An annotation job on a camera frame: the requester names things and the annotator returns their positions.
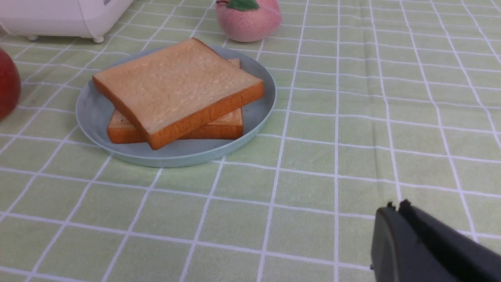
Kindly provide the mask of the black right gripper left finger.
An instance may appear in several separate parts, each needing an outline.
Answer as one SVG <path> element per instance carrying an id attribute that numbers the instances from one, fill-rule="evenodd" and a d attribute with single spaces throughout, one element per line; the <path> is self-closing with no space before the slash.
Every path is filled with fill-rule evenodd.
<path id="1" fill-rule="evenodd" d="M 433 257 L 392 202 L 376 211 L 371 269 L 378 282 L 457 282 Z"/>

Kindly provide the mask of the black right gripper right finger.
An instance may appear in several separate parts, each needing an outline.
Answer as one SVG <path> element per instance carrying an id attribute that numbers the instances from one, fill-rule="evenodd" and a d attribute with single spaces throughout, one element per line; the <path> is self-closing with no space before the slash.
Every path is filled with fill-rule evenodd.
<path id="1" fill-rule="evenodd" d="M 500 255 L 444 225 L 409 200 L 400 202 L 399 214 L 440 265 L 459 282 L 499 282 Z"/>

